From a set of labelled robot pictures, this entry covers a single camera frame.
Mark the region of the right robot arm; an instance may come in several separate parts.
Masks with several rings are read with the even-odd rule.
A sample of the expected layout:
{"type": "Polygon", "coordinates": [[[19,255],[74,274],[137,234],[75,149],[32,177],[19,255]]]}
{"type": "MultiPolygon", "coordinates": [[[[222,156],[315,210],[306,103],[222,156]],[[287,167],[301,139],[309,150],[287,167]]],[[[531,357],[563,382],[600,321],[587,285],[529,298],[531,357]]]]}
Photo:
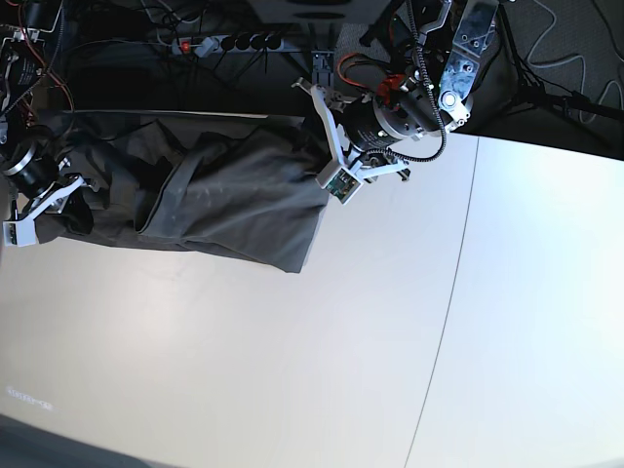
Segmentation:
{"type": "Polygon", "coordinates": [[[54,66],[66,25],[62,1],[8,1],[15,21],[1,25],[1,177],[9,186],[9,217],[2,222],[6,247],[38,242],[36,220],[58,218],[77,235],[94,227],[84,199],[94,183],[70,170],[66,146],[75,122],[75,103],[54,66]],[[64,94],[69,117],[62,131],[39,123],[33,108],[35,89],[52,81],[64,94]]]}

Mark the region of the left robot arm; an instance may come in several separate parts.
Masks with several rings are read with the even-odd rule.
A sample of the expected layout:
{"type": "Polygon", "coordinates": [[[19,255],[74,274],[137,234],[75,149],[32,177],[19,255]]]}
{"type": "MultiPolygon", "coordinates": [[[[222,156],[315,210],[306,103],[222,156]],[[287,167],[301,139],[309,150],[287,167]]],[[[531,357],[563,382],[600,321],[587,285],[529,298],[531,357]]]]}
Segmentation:
{"type": "Polygon", "coordinates": [[[495,31],[496,1],[394,1],[365,40],[381,41],[388,60],[363,53],[335,70],[357,89],[347,97],[300,78],[312,99],[331,159],[317,182],[341,202],[380,176],[410,177],[410,164],[431,163],[449,134],[472,114],[471,94],[495,31]]]}

